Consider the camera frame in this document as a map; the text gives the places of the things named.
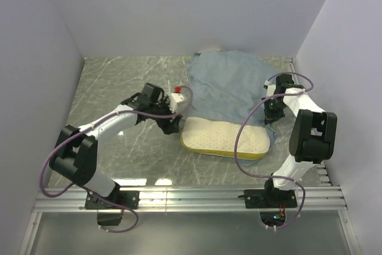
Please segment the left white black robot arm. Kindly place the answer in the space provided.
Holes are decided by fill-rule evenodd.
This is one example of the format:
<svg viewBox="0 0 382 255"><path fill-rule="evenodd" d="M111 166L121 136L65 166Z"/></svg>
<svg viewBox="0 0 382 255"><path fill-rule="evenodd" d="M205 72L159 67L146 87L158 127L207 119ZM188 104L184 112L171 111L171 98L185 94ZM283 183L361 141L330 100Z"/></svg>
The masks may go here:
<svg viewBox="0 0 382 255"><path fill-rule="evenodd" d="M183 112L190 99L182 87L165 94L151 83L122 101L114 110L80 127L65 126L48 156L47 166L61 176L99 197L106 208L122 205L120 185L98 169L98 149L121 131L152 119L165 135L178 133Z"/></svg>

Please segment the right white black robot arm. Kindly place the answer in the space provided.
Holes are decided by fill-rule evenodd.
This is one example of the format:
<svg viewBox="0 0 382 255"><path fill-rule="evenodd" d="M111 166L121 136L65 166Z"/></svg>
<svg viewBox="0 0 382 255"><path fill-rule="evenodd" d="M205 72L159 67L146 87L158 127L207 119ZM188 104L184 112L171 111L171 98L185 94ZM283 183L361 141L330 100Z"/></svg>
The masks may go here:
<svg viewBox="0 0 382 255"><path fill-rule="evenodd" d="M276 207L286 200L296 182L314 165L330 159L334 152L337 115L326 112L308 95L302 85L294 82L290 73L279 73L264 83L264 123L274 123L285 116L288 108L295 117L289 138L289 155L281 168L266 181L263 200Z"/></svg>

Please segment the blue fabric pillowcase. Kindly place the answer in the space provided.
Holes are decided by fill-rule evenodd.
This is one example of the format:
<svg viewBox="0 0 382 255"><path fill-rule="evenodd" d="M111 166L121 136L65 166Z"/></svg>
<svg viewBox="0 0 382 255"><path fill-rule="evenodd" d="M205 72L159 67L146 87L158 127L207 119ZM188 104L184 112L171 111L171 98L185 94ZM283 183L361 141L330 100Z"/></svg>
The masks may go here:
<svg viewBox="0 0 382 255"><path fill-rule="evenodd" d="M187 63L186 72L193 91L187 118L239 124L234 145L236 157L241 132L247 125L265 128L272 147L277 135L265 126L263 108L252 111L264 97L264 82L277 73L270 64L240 51L206 51ZM244 165L252 165L261 159L240 160Z"/></svg>

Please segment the cream pillow yellow edge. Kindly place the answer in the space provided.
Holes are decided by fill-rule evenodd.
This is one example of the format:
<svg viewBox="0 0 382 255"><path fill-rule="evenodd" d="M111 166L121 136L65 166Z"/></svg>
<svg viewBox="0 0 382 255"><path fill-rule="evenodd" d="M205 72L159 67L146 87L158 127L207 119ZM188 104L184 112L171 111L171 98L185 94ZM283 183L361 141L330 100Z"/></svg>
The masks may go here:
<svg viewBox="0 0 382 255"><path fill-rule="evenodd" d="M240 127L230 122L188 117L181 132L181 143L193 152L232 158ZM238 142L238 159L258 160L269 149L270 139L265 128L244 127Z"/></svg>

